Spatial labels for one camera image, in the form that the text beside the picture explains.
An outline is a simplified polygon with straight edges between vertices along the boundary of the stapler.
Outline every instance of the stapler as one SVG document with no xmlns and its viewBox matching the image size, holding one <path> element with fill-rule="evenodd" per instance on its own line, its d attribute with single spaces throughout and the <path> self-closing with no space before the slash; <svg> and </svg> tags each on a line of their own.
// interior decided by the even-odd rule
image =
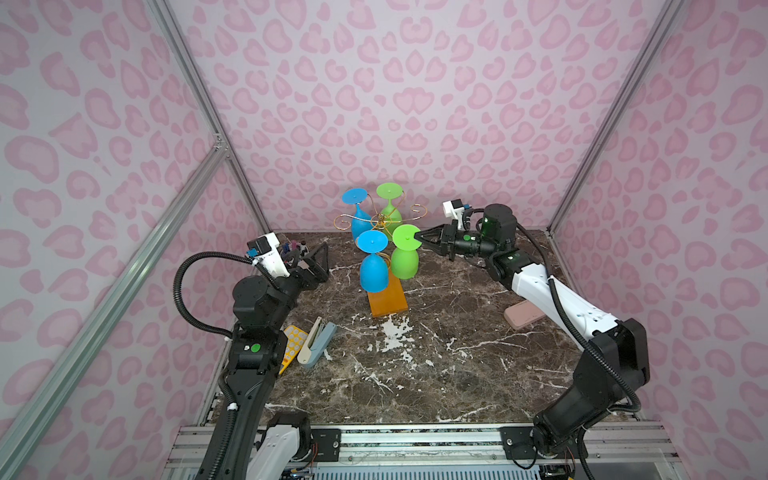
<svg viewBox="0 0 768 480">
<path fill-rule="evenodd" d="M 320 327 L 322 317 L 317 317 L 315 324 L 312 325 L 310 334 L 306 337 L 304 345 L 299 351 L 299 355 L 296 359 L 299 360 L 299 364 L 305 369 L 311 369 L 320 359 L 323 354 L 323 350 L 326 349 L 328 343 L 330 343 L 333 334 L 336 333 L 336 324 L 328 322 L 324 327 Z"/>
</svg>

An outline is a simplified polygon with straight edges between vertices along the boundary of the yellow pill organizer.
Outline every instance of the yellow pill organizer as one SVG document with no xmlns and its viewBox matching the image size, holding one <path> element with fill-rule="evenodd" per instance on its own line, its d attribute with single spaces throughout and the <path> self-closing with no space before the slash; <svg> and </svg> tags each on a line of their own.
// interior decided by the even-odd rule
<svg viewBox="0 0 768 480">
<path fill-rule="evenodd" d="M 306 332 L 293 325 L 288 325 L 283 333 L 288 337 L 288 345 L 286 345 L 286 354 L 283 357 L 283 368 L 280 369 L 281 374 L 293 359 L 296 358 L 302 345 L 306 342 Z"/>
</svg>

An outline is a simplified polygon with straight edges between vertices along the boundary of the black mounting plate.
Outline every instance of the black mounting plate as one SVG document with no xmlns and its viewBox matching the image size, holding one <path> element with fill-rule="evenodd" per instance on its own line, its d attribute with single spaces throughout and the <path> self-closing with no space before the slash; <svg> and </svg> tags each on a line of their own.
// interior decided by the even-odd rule
<svg viewBox="0 0 768 480">
<path fill-rule="evenodd" d="M 533 460 L 537 453 L 531 446 L 531 430 L 532 427 L 501 427 L 498 430 L 502 435 L 502 447 L 504 448 L 504 455 L 507 457 L 507 460 L 514 459 L 518 462 Z M 569 439 L 566 446 L 571 449 L 574 458 L 579 458 L 576 442 Z M 566 455 L 569 458 L 571 457 L 566 452 L 561 452 L 555 458 L 565 459 Z"/>
<path fill-rule="evenodd" d="M 341 448 L 340 429 L 312 429 L 312 439 L 317 444 L 315 462 L 338 462 Z"/>
</svg>

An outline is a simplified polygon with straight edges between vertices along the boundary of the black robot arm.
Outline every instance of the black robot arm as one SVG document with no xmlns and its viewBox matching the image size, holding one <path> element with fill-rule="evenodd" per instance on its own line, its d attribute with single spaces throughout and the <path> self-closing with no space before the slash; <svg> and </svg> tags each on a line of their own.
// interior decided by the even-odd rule
<svg viewBox="0 0 768 480">
<path fill-rule="evenodd" d="M 473 210 L 460 200 L 451 204 L 444 207 L 453 212 L 451 223 L 415 235 L 422 247 L 450 260 L 481 257 L 493 280 L 542 309 L 584 350 L 571 387 L 534 417 L 536 450 L 556 454 L 579 444 L 581 449 L 585 429 L 611 412 L 640 410 L 634 391 L 650 378 L 645 328 L 601 311 L 555 279 L 546 253 L 506 205 Z M 483 217 L 469 230 L 468 217 L 476 213 Z M 541 263 L 516 245 L 516 230 L 534 244 Z M 625 398 L 629 405 L 619 403 Z"/>
</svg>

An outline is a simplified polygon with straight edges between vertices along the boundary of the aluminum frame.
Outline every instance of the aluminum frame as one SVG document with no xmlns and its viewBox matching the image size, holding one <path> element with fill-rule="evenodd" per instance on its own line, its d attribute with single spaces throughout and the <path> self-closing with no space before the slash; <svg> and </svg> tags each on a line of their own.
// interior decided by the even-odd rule
<svg viewBox="0 0 768 480">
<path fill-rule="evenodd" d="M 227 135 L 227 130 L 224 128 L 221 117 L 216 110 L 214 101 L 206 88 L 206 82 L 203 80 L 202 75 L 197 69 L 197 64 L 194 61 L 194 57 L 191 54 L 186 41 L 184 40 L 184 33 L 181 31 L 181 26 L 176 18 L 174 10 L 168 3 L 168 0 L 145 0 L 149 5 L 150 10 L 154 14 L 157 24 L 160 30 L 163 32 L 171 51 L 174 53 L 181 72 L 184 74 L 184 78 L 190 85 L 192 95 L 197 99 L 197 103 L 200 105 L 200 109 L 205 117 L 208 127 L 211 132 L 216 136 L 217 142 L 225 150 L 229 151 L 231 155 L 227 156 L 227 161 L 232 166 L 235 179 L 237 180 L 237 186 L 240 188 L 240 192 L 246 199 L 248 207 L 256 217 L 261 233 L 267 233 L 272 231 L 269 223 L 266 221 L 259 201 L 256 198 L 256 194 L 250 186 L 243 165 L 237 158 L 237 154 L 231 147 L 232 142 Z"/>
<path fill-rule="evenodd" d="M 313 425 L 313 429 L 342 430 L 339 461 L 323 463 L 329 467 L 511 465 L 498 431 L 502 426 L 531 424 Z M 182 428 L 171 450 L 165 478 L 175 478 L 172 475 L 177 470 L 199 468 L 213 430 L 213 426 Z M 588 431 L 584 440 L 590 463 L 680 462 L 660 422 L 601 422 Z M 559 459 L 537 460 L 537 465 L 560 463 Z"/>
<path fill-rule="evenodd" d="M 656 21 L 653 27 L 651 27 L 648 37 L 645 39 L 643 46 L 637 53 L 637 57 L 627 73 L 627 77 L 621 84 L 621 88 L 605 116 L 605 120 L 603 120 L 603 123 L 598 128 L 594 140 L 584 154 L 584 160 L 581 161 L 581 164 L 574 174 L 573 180 L 568 185 L 568 188 L 563 195 L 563 200 L 560 202 L 557 210 L 552 216 L 552 222 L 549 223 L 549 227 L 547 228 L 552 236 L 556 234 L 558 228 L 568 216 L 568 211 L 576 201 L 578 194 L 581 192 L 581 188 L 587 182 L 589 174 L 600 160 L 605 144 L 616 130 L 621 118 L 624 116 L 624 112 L 627 111 L 632 98 L 635 93 L 637 93 L 637 89 L 640 88 L 646 73 L 648 73 L 651 65 L 660 54 L 664 42 L 669 37 L 674 26 L 680 20 L 682 16 L 680 15 L 680 12 L 683 11 L 683 7 L 686 3 L 687 0 L 667 0 L 661 7 L 661 13 L 656 17 Z"/>
<path fill-rule="evenodd" d="M 186 221 L 229 153 L 214 146 L 157 221 L 107 295 L 61 354 L 35 395 L 16 416 L 0 443 L 0 480 L 12 480 L 34 453 L 61 408 L 123 317 L 153 267 Z"/>
</svg>

